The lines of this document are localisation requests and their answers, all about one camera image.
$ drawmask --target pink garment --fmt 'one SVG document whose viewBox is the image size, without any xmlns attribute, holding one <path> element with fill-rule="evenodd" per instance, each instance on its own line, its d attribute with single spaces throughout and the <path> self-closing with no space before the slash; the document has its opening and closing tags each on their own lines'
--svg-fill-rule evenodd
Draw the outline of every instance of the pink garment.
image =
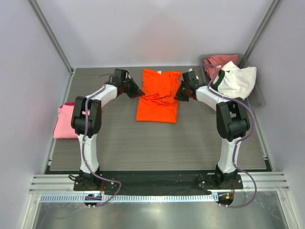
<svg viewBox="0 0 305 229">
<path fill-rule="evenodd" d="M 217 74 L 218 74 L 219 71 L 223 68 L 223 66 L 230 61 L 232 61 L 235 65 L 237 65 L 238 54 L 209 56 L 207 60 L 203 61 L 203 63 L 212 64 L 215 67 L 217 67 L 217 69 L 218 69 Z M 208 74 L 210 79 L 212 79 L 214 77 L 215 69 L 213 67 L 206 66 L 206 67 L 204 67 L 204 70 L 206 71 L 206 73 Z"/>
<path fill-rule="evenodd" d="M 54 128 L 54 138 L 77 139 L 77 135 L 71 126 L 74 103 L 65 103 L 58 109 L 58 120 Z"/>
</svg>

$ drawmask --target gray wood-grain surface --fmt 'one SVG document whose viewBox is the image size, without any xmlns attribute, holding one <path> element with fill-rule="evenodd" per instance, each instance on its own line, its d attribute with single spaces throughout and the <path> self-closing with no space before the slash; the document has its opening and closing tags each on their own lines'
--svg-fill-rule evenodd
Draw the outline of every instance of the gray wood-grain surface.
<svg viewBox="0 0 305 229">
<path fill-rule="evenodd" d="M 189 66 L 148 67 L 152 70 L 185 72 Z M 142 87 L 143 67 L 128 67 Z M 98 90 L 114 68 L 77 69 L 68 102 L 79 95 Z M 101 170 L 195 170 L 215 169 L 221 138 L 216 129 L 215 111 L 198 101 L 179 102 L 176 124 L 136 122 L 138 98 L 123 94 L 103 108 L 102 127 L 97 138 Z M 79 170 L 80 146 L 77 140 L 57 139 L 51 170 Z M 238 165 L 244 169 L 264 169 L 263 153 L 257 135 L 243 142 Z"/>
</svg>

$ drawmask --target plastic bin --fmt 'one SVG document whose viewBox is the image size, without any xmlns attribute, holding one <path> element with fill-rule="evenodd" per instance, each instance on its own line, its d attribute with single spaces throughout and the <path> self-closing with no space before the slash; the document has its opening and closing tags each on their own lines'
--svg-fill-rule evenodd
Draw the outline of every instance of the plastic bin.
<svg viewBox="0 0 305 229">
<path fill-rule="evenodd" d="M 201 55 L 199 56 L 199 64 L 203 64 L 203 61 L 205 59 L 207 59 L 209 56 L 214 56 L 214 55 L 235 55 L 236 53 L 226 53 L 226 54 L 205 54 L 205 55 Z M 244 57 L 243 54 L 241 53 L 237 53 L 238 54 L 238 61 L 237 61 L 237 66 L 239 68 L 246 68 L 248 66 L 250 66 L 250 63 L 248 62 L 248 60 Z M 207 73 L 204 71 L 203 67 L 200 68 L 200 74 L 201 77 L 203 78 L 203 81 L 205 83 L 209 83 L 209 81 L 211 80 Z M 265 100 L 263 98 L 263 95 L 261 93 L 261 90 L 259 89 L 257 83 L 255 83 L 255 86 L 252 90 L 252 92 L 250 93 L 250 95 L 248 96 L 248 98 L 246 98 L 246 102 L 248 103 L 248 105 L 254 110 L 257 108 L 262 108 L 263 106 L 265 106 Z"/>
</svg>

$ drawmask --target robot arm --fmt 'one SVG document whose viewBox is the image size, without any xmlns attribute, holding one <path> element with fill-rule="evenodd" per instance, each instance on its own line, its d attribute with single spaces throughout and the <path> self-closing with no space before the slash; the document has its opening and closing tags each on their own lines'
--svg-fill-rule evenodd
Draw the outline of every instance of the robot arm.
<svg viewBox="0 0 305 229">
<path fill-rule="evenodd" d="M 189 101 L 190 97 L 216 111 L 217 131 L 222 137 L 221 156 L 215 170 L 216 180 L 222 187 L 229 186 L 237 176 L 233 165 L 234 146 L 250 129 L 247 112 L 240 104 L 223 99 L 211 93 L 206 85 L 199 84 L 198 77 L 192 70 L 183 73 L 183 81 L 176 94 L 176 99 L 180 101 Z M 235 161 L 240 143 L 237 143 Z"/>
<path fill-rule="evenodd" d="M 71 126 L 78 136 L 80 147 L 82 149 L 86 124 L 85 103 L 89 98 L 89 120 L 87 135 L 84 142 L 84 154 L 89 167 L 97 174 L 99 174 L 99 163 L 96 156 L 96 138 L 102 124 L 102 107 L 122 93 L 126 93 L 130 98 L 144 95 L 144 92 L 140 90 L 133 78 L 129 76 L 127 70 L 115 69 L 112 80 L 106 82 L 101 89 L 86 97 L 78 96 L 75 100 Z M 92 187 L 95 185 L 97 186 L 100 183 L 100 181 L 91 174 L 90 170 L 85 165 L 83 157 L 81 157 L 81 168 L 77 183 L 91 183 Z"/>
</svg>

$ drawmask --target white wall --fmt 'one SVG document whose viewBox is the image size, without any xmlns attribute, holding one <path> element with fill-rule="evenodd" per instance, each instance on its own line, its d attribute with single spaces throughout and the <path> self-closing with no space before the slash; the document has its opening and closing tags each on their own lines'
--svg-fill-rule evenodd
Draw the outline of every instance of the white wall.
<svg viewBox="0 0 305 229">
<path fill-rule="evenodd" d="M 73 67 L 197 64 L 244 53 L 271 0 L 37 0 Z"/>
<path fill-rule="evenodd" d="M 257 111 L 272 164 L 305 212 L 305 2 L 283 1 L 250 57 L 266 101 Z"/>
<path fill-rule="evenodd" d="M 69 77 L 26 0 L 0 4 L 0 224 L 20 226 Z"/>
</svg>

